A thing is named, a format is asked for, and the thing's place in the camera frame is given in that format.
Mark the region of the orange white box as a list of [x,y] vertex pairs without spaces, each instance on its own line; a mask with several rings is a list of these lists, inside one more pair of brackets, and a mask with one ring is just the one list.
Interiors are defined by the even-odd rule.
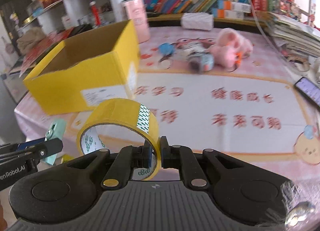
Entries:
[[243,12],[233,10],[212,9],[212,14],[215,18],[224,19],[237,19],[244,20],[245,15]]
[[226,0],[218,0],[218,9],[231,10],[243,13],[251,13],[251,5],[239,2],[231,2]]

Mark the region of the white quilted pouch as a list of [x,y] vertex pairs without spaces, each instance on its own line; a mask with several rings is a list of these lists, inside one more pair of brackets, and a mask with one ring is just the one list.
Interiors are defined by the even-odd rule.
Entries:
[[189,30],[210,31],[214,27],[213,15],[208,13],[184,13],[181,27]]

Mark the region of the lower orange white box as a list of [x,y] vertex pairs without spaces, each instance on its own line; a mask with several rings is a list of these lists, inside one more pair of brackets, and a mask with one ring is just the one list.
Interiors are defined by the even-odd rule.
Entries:
[[212,9],[212,14],[215,18],[224,19],[237,19],[244,20],[245,15],[243,12],[233,10]]

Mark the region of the red paper packets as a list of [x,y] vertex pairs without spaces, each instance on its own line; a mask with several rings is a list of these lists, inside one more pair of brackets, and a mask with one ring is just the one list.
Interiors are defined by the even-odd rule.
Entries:
[[59,33],[56,31],[51,32],[48,36],[39,41],[23,58],[23,62],[20,68],[19,77],[21,77],[31,65],[33,65],[38,59],[42,59],[52,48],[54,48],[59,42],[68,38],[75,27],[63,30]]

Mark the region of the red hanging tassel ornament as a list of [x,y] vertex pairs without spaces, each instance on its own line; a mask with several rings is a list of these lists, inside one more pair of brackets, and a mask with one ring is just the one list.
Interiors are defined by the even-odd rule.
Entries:
[[98,8],[96,6],[96,2],[95,0],[91,0],[90,3],[90,8],[91,8],[91,12],[92,12],[92,15],[95,19],[95,26],[100,26],[101,25],[101,21],[100,21],[100,16],[99,16],[99,11],[98,11]]

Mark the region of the stack of papers and notebooks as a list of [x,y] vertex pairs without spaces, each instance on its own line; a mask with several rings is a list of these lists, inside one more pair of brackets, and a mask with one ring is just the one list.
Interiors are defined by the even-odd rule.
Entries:
[[319,57],[319,29],[293,18],[267,13],[266,31],[277,47],[284,45],[291,51]]

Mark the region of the yellow tape roll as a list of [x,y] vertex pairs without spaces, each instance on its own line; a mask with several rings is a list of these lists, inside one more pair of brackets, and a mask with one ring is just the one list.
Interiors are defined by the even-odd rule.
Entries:
[[151,180],[161,166],[157,119],[144,104],[133,100],[114,98],[103,101],[79,130],[76,142],[83,155],[100,149],[116,153],[125,146],[139,147],[146,142],[152,148],[151,163],[135,166],[133,180]]

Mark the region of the pink cartoon desk mat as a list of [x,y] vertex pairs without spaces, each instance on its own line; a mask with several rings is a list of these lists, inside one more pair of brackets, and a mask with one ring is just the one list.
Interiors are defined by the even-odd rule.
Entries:
[[[159,137],[172,144],[199,151],[213,148],[245,159],[299,159],[319,163],[319,140],[315,115],[285,81],[274,54],[255,42],[254,67],[246,60],[243,69],[224,72],[219,67],[204,74],[191,72],[187,51],[215,43],[213,32],[188,31],[178,27],[152,28],[151,39],[139,45],[140,60],[133,100],[155,115]],[[163,56],[158,47],[175,45]]]

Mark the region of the black smartphone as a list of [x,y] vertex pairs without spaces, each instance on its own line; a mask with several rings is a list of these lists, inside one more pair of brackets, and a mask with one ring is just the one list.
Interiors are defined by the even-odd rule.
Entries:
[[319,110],[320,106],[320,89],[315,83],[307,79],[306,77],[301,77],[295,84],[295,89],[314,107]]

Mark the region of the pink plush pig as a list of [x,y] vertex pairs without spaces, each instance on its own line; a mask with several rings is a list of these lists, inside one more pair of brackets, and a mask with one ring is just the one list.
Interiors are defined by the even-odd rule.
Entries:
[[240,66],[243,58],[248,58],[253,52],[252,42],[231,28],[222,29],[215,44],[207,51],[214,57],[214,63],[226,69]]

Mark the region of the yellow cardboard box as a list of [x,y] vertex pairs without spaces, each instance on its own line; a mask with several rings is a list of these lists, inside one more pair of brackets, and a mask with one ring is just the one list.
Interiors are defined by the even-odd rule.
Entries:
[[48,115],[89,111],[105,100],[134,98],[139,60],[127,20],[61,41],[23,82]]

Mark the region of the mint green small gadget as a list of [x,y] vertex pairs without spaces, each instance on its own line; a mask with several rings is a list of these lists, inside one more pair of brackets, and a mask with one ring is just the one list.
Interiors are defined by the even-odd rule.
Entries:
[[54,165],[57,154],[63,149],[62,138],[65,130],[66,121],[64,119],[57,118],[53,120],[45,135],[45,149],[40,152],[41,158],[45,163]]

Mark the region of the upper orange white box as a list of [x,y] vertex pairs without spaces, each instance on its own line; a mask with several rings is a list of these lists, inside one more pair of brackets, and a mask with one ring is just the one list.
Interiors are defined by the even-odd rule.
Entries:
[[251,5],[239,2],[231,2],[226,0],[218,0],[218,9],[231,10],[243,13],[251,13]]

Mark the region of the blue grey toy gadget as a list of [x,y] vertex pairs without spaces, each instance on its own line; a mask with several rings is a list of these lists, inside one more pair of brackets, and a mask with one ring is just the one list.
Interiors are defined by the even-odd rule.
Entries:
[[189,68],[199,74],[211,71],[214,67],[214,57],[208,52],[195,52],[187,60]]

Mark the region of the pink cylindrical pen holder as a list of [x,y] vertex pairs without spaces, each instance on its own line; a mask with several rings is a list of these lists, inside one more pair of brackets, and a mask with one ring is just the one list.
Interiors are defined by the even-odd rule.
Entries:
[[150,29],[144,0],[127,0],[124,7],[128,19],[134,23],[139,43],[147,42],[150,39]]

